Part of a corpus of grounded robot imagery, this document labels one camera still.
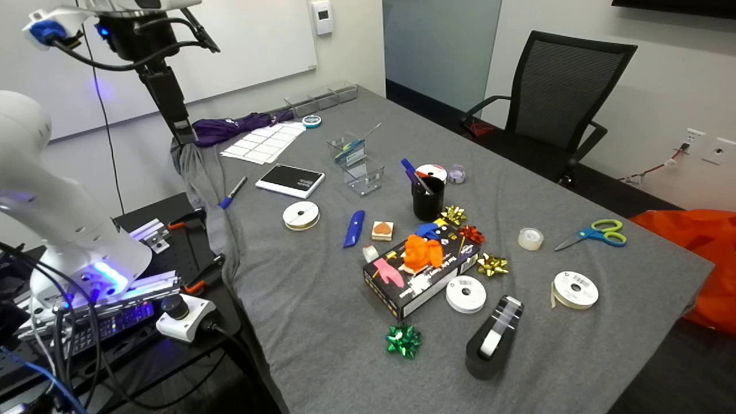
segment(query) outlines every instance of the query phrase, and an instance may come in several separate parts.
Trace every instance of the floor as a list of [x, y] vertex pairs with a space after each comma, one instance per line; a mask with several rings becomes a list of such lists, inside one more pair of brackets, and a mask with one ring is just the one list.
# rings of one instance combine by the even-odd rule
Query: floor
[[[457, 129], [460, 110], [421, 96], [395, 83], [390, 83], [390, 99], [451, 129]], [[656, 200], [641, 192], [614, 186], [605, 176], [591, 172], [585, 179], [582, 193], [624, 217], [652, 208], [674, 206]], [[181, 395], [198, 376], [208, 372], [208, 361], [200, 369], [170, 379], [169, 384], [141, 395], [145, 403], [167, 403]], [[225, 360], [218, 372], [208, 379], [192, 399], [167, 413], [262, 413], [259, 395], [249, 392], [249, 379]], [[736, 413], [736, 339], [720, 337], [693, 323], [679, 323], [646, 369], [625, 390], [613, 414], [720, 414]]]

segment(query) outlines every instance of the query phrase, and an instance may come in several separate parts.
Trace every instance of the chair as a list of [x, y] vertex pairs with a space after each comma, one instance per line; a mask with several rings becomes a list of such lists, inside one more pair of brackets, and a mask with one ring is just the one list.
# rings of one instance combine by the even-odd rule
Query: chair
[[[484, 99], [460, 118], [460, 126], [489, 149], [572, 186], [576, 165], [608, 133], [593, 118], [636, 51], [633, 43], [532, 33], [512, 96]], [[476, 119], [482, 108], [500, 99], [512, 99], [506, 129]]]

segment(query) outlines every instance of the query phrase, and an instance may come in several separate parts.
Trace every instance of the wall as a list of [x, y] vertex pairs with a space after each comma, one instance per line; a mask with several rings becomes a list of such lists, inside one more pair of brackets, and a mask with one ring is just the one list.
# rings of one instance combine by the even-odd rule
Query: wall
[[[597, 119], [610, 135], [585, 163], [625, 177], [666, 162], [696, 126], [736, 138], [736, 22], [620, 10], [591, 0], [505, 2], [489, 95], [508, 95], [529, 31], [638, 43], [629, 71]], [[681, 208], [736, 209], [736, 153], [701, 162], [709, 145], [650, 176], [640, 188]]]
[[[337, 28], [331, 38], [318, 40], [321, 64], [315, 71], [193, 104], [188, 106], [192, 119], [234, 118], [253, 110], [279, 108], [288, 99], [325, 91], [339, 81], [359, 83], [371, 93], [384, 95], [382, 2], [331, 0], [331, 7]], [[170, 165], [170, 133], [158, 116], [116, 125], [114, 141], [126, 209], [145, 208], [185, 188]], [[52, 171], [75, 177], [88, 186], [88, 192], [109, 208], [111, 217], [121, 214], [103, 132], [55, 141], [45, 162]], [[29, 232], [7, 217], [0, 217], [0, 239], [7, 244], [40, 244], [37, 235]]]
[[471, 108], [484, 99], [501, 0], [386, 0], [386, 78]]

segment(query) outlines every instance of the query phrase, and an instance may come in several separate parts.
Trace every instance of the blue scissors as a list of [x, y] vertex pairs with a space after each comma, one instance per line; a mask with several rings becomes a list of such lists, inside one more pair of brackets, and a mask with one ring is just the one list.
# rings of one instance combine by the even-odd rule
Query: blue scissors
[[593, 222], [591, 227], [585, 227], [577, 232], [577, 239], [572, 242], [566, 242], [566, 244], [560, 244], [554, 252], [563, 252], [563, 248], [571, 248], [585, 239], [599, 239], [608, 246], [614, 246], [614, 248], [624, 248], [625, 246], [625, 235], [621, 232], [624, 223], [617, 222], [617, 219], [600, 219], [600, 222]]

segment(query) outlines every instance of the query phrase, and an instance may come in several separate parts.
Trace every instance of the orange object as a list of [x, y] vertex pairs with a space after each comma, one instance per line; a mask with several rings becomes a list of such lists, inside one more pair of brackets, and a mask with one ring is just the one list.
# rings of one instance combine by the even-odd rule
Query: orange object
[[633, 222], [715, 264], [686, 317], [736, 337], [736, 214], [644, 212]]
[[405, 242], [405, 267], [417, 273], [429, 264], [441, 267], [441, 244], [438, 239], [410, 235]]

